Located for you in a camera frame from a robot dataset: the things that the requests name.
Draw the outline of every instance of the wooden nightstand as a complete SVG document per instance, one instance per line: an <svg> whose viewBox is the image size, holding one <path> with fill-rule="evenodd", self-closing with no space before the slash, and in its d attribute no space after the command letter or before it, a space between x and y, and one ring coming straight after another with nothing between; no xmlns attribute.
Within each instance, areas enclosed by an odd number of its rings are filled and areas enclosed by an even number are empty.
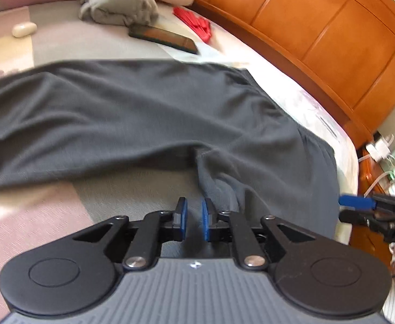
<svg viewBox="0 0 395 324"><path fill-rule="evenodd" d="M368 152L363 149L362 155L365 156L366 154L368 154ZM361 161L359 163L358 195L364 195L365 191L367 191L376 178L383 172L380 165L373 159L368 158ZM380 184L377 184L372 192L385 193ZM389 252L388 244L383 241L381 235L370 231L367 227L353 226L349 245L372 254L384 262L388 267L390 266L391 253Z"/></svg>

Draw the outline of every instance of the circular pad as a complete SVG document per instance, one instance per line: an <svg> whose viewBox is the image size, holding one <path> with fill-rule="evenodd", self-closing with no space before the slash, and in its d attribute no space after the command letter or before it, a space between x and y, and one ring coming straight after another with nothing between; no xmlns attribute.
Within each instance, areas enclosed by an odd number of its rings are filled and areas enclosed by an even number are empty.
<svg viewBox="0 0 395 324"><path fill-rule="evenodd" d="M0 272L0 291L10 308L49 317L91 308L116 279L103 248L60 239L8 261Z"/></svg>
<svg viewBox="0 0 395 324"><path fill-rule="evenodd" d="M391 285L384 264L365 252L322 239L292 243L287 249L274 272L279 291L297 306L326 318L357 318L381 310Z"/></svg>
<svg viewBox="0 0 395 324"><path fill-rule="evenodd" d="M69 259L50 258L34 264L30 278L41 286L58 287L75 280L79 272L77 264Z"/></svg>
<svg viewBox="0 0 395 324"><path fill-rule="evenodd" d="M324 285L339 287L357 282L361 270L356 264L342 258L324 258L311 266L311 274Z"/></svg>

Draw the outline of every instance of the red object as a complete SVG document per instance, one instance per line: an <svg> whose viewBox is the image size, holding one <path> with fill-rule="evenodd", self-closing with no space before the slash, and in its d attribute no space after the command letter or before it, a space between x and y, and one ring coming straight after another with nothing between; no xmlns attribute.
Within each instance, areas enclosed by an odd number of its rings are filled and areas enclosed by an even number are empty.
<svg viewBox="0 0 395 324"><path fill-rule="evenodd" d="M185 10L181 7L174 7L173 14L181 19L186 25L192 29L204 43L208 43L211 39L211 24L203 17L196 17L192 11Z"/></svg>

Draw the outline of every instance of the orange wooden headboard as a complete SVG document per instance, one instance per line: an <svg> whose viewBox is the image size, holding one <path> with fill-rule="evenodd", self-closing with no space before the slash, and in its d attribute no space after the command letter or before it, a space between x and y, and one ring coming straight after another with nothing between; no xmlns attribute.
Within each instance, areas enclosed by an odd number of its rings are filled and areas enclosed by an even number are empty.
<svg viewBox="0 0 395 324"><path fill-rule="evenodd" d="M395 106L394 0L195 0L192 9L297 81L356 147Z"/></svg>

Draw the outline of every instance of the logo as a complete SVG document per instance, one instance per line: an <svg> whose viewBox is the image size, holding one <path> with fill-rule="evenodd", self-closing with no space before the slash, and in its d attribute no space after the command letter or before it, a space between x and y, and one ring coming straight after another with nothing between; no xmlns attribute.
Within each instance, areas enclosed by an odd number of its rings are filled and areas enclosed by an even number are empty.
<svg viewBox="0 0 395 324"><path fill-rule="evenodd" d="M193 263L190 263L189 266L192 267L193 269L197 269L202 267L202 263L198 261L194 261Z"/></svg>

